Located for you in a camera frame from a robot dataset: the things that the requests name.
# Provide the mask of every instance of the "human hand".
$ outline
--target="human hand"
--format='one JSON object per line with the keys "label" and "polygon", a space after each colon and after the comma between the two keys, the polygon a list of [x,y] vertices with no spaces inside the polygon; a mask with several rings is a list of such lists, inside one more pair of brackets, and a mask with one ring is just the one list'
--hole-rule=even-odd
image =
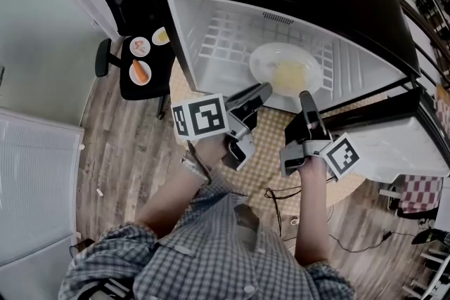
{"label": "human hand", "polygon": [[298,169],[302,182],[326,181],[326,162],[321,157],[308,157],[305,163]]}
{"label": "human hand", "polygon": [[204,165],[213,168],[227,153],[225,134],[200,139],[195,146],[195,151]]}

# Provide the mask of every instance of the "white plate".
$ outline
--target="white plate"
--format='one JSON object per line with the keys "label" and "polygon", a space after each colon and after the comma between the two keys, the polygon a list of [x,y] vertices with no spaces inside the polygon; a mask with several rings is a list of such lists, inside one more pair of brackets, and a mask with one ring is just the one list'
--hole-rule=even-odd
{"label": "white plate", "polygon": [[148,82],[150,81],[150,79],[152,79],[152,70],[150,69],[150,67],[148,66],[148,64],[145,61],[142,60],[138,60],[139,64],[141,64],[141,67],[144,69],[144,71],[148,74],[148,80],[143,83],[141,80],[139,80],[138,76],[136,75],[136,72],[134,71],[134,67],[133,64],[131,64],[131,67],[129,67],[129,78],[131,79],[132,82],[135,83],[135,85],[146,85],[148,84]]}
{"label": "white plate", "polygon": [[134,56],[142,58],[150,53],[150,42],[143,37],[134,38],[129,44],[129,50]]}
{"label": "white plate", "polygon": [[[286,60],[302,63],[307,69],[304,73],[304,89],[298,92],[273,85],[276,67]],[[250,55],[250,71],[257,81],[271,83],[275,93],[290,98],[298,98],[303,90],[314,94],[323,83],[322,68],[314,56],[299,46],[287,43],[267,43],[256,48]]]}
{"label": "white plate", "polygon": [[154,32],[154,33],[153,33],[153,36],[152,36],[152,43],[154,43],[155,45],[164,45],[164,44],[167,44],[167,43],[169,42],[169,37],[167,37],[167,40],[166,40],[166,41],[160,41],[160,40],[158,39],[158,35],[161,34],[161,33],[164,32],[164,31],[165,31],[165,28],[164,28],[164,27],[161,27],[161,28],[158,29],[156,32]]}

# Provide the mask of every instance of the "sleeve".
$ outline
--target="sleeve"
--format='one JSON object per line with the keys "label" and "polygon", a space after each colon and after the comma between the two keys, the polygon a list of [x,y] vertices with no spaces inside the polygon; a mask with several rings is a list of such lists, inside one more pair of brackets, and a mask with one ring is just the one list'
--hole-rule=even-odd
{"label": "sleeve", "polygon": [[321,300],[350,300],[355,298],[353,287],[328,262],[313,263],[305,267],[305,270],[312,277]]}
{"label": "sleeve", "polygon": [[150,229],[134,223],[109,230],[72,260],[58,298],[77,299],[93,282],[135,278],[151,260],[157,240]]}

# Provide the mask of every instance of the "food on plate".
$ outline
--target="food on plate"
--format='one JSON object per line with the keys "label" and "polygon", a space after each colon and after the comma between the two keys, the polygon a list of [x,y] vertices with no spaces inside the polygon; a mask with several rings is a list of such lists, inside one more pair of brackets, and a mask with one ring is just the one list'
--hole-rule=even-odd
{"label": "food on plate", "polygon": [[169,37],[167,36],[167,33],[165,30],[163,30],[161,33],[157,35],[157,39],[161,41],[161,43],[164,43],[165,41],[169,40]]}
{"label": "food on plate", "polygon": [[145,49],[142,49],[141,46],[143,46],[143,41],[142,40],[138,40],[138,41],[134,42],[134,48],[137,51],[140,51],[142,54],[145,54],[146,51],[145,51]]}
{"label": "food on plate", "polygon": [[133,68],[139,81],[145,83],[148,80],[148,74],[142,68],[141,64],[139,64],[139,61],[133,60]]}
{"label": "food on plate", "polygon": [[307,67],[305,64],[291,60],[282,60],[276,66],[275,75],[271,82],[272,86],[274,89],[285,89],[300,94],[304,90],[306,71]]}

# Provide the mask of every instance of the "refrigerator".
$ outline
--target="refrigerator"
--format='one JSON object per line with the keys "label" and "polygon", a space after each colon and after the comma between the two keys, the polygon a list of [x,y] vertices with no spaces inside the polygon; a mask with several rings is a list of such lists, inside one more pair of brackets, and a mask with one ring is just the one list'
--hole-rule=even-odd
{"label": "refrigerator", "polygon": [[[327,119],[338,136],[358,139],[372,180],[396,174],[448,176],[449,138],[421,76],[414,42],[398,0],[154,0],[193,91],[225,96],[258,81],[250,56],[263,44],[299,46],[321,68],[312,94],[327,112],[387,90],[413,89],[353,113]],[[296,99],[274,93],[265,104],[287,112]],[[374,144],[379,135],[387,140]]]}

